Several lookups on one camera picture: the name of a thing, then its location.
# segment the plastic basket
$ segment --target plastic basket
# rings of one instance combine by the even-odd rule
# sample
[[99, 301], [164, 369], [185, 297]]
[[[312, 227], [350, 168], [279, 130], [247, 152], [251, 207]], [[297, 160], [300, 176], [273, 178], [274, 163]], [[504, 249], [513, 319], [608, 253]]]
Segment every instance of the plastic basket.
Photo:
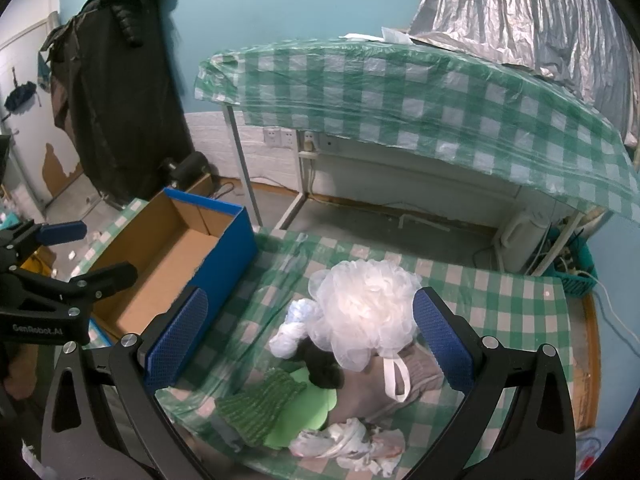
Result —
[[[559, 235], [560, 229], [554, 227], [549, 230], [548, 239], [553, 243]], [[585, 270], [594, 278], [597, 278], [598, 273], [596, 272], [595, 265], [593, 264], [593, 258], [591, 257], [587, 243], [582, 238], [575, 237], [568, 247], [577, 269]], [[573, 296], [574, 298], [583, 297], [585, 294], [590, 292], [596, 284], [595, 280], [592, 280], [589, 276], [585, 276], [583, 274], [576, 275], [568, 274], [567, 272], [558, 272], [553, 264], [549, 265], [548, 269], [543, 273], [543, 276], [551, 276], [553, 278], [560, 279], [564, 293], [568, 296]]]

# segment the hanging coat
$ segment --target hanging coat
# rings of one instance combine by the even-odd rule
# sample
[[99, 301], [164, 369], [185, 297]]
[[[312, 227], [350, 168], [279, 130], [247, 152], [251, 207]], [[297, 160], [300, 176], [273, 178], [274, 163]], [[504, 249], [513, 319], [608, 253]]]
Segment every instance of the hanging coat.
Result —
[[166, 158], [192, 151], [170, 74], [158, 0], [88, 0], [42, 46], [55, 125], [94, 186], [116, 202], [150, 199]]

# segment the water heater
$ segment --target water heater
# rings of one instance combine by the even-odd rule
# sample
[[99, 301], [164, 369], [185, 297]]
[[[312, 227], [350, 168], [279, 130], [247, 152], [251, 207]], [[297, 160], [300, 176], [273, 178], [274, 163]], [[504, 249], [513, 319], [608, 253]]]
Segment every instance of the water heater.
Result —
[[500, 270], [518, 273], [546, 232], [549, 218], [541, 212], [525, 209], [513, 216], [498, 231], [495, 250]]

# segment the metal table leg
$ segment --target metal table leg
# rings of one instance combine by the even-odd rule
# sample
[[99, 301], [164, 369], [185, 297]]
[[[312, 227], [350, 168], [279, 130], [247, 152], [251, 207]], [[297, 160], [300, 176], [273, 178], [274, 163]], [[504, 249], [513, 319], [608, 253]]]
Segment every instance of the metal table leg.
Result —
[[542, 276], [542, 273], [545, 272], [546, 268], [551, 265], [553, 260], [556, 259], [556, 256], [560, 253], [564, 245], [567, 243], [569, 236], [574, 232], [575, 228], [578, 227], [578, 222], [584, 216], [584, 213], [579, 211], [575, 211], [574, 214], [571, 215], [567, 225], [564, 226], [560, 236], [555, 241], [555, 243], [549, 249], [549, 252], [546, 254], [544, 259], [538, 264], [538, 266], [531, 273], [532, 276]]
[[300, 158], [300, 137], [301, 136], [302, 136], [302, 132], [299, 130], [296, 130], [296, 145], [294, 146], [294, 149], [293, 149], [293, 163], [296, 168], [296, 178], [298, 180], [298, 194], [296, 195], [295, 199], [293, 199], [293, 202], [291, 202], [291, 204], [289, 205], [287, 210], [284, 212], [280, 220], [278, 220], [278, 223], [275, 225], [276, 229], [286, 229], [287, 227], [289, 227], [289, 224], [294, 219], [294, 217], [296, 216], [296, 214], [298, 213], [298, 211], [300, 210], [300, 208], [302, 207], [303, 203], [305, 203], [305, 200], [306, 200], [307, 190], [305, 186], [305, 179], [302, 174], [303, 159]]
[[236, 158], [236, 166], [238, 167], [240, 181], [242, 182], [242, 187], [244, 188], [244, 192], [247, 197], [244, 205], [249, 213], [251, 223], [262, 227], [260, 211], [258, 211], [258, 205], [255, 201], [254, 188], [251, 186], [249, 172], [246, 168], [246, 162], [244, 161], [244, 153], [242, 152], [242, 144], [240, 144], [240, 133], [238, 132], [234, 109], [231, 105], [222, 105], [222, 113], [225, 115], [226, 130], [228, 131], [231, 148]]

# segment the concrete floor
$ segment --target concrete floor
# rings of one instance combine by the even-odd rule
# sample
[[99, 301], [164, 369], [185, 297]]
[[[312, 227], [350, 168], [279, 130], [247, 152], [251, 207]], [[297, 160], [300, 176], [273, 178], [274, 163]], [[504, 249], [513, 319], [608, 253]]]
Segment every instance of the concrete floor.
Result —
[[[293, 197], [255, 190], [262, 224], [273, 228]], [[221, 200], [244, 203], [242, 189], [234, 189]], [[411, 256], [420, 256], [452, 264], [473, 267], [472, 255], [491, 244], [491, 238], [462, 229], [449, 232], [405, 219], [398, 228], [398, 217], [322, 202], [307, 200], [289, 229], [345, 242], [362, 244]], [[486, 253], [479, 254], [487, 261]]]
[[47, 222], [53, 224], [82, 219], [87, 227], [83, 240], [51, 247], [56, 254], [54, 269], [59, 280], [68, 280], [94, 240], [115, 221], [119, 213], [116, 208], [99, 200], [98, 192], [84, 174], [47, 206]]
[[[47, 209], [47, 219], [49, 221], [77, 219], [86, 210], [87, 197], [91, 197], [92, 192], [95, 192], [95, 189], [83, 175], [51, 204]], [[263, 225], [273, 228], [292, 201], [292, 196], [258, 189], [255, 190], [255, 195]], [[240, 187], [236, 187], [226, 193], [222, 200], [243, 204], [244, 192]], [[98, 233], [99, 236], [101, 229], [107, 227], [117, 215], [116, 209], [105, 203], [99, 203], [84, 219], [88, 226], [87, 238], [74, 244], [54, 248], [58, 254], [55, 266], [58, 269], [59, 278], [68, 275], [75, 267], [78, 259], [82, 258], [88, 249], [94, 233]], [[489, 260], [491, 251], [481, 251], [489, 247], [491, 242], [485, 235], [457, 228], [444, 232], [410, 219], [405, 220], [403, 229], [399, 229], [397, 217], [346, 206], [307, 201], [289, 229], [468, 267], [474, 266], [472, 255], [480, 251], [479, 266], [488, 268], [491, 263]], [[68, 255], [72, 250], [76, 254], [74, 258], [69, 259]], [[584, 364], [587, 368], [586, 329], [582, 304], [574, 300], [569, 300], [568, 304], [574, 355], [578, 364]], [[268, 480], [270, 478], [234, 463], [197, 438], [186, 435], [186, 440], [200, 456], [207, 469], [220, 480]]]

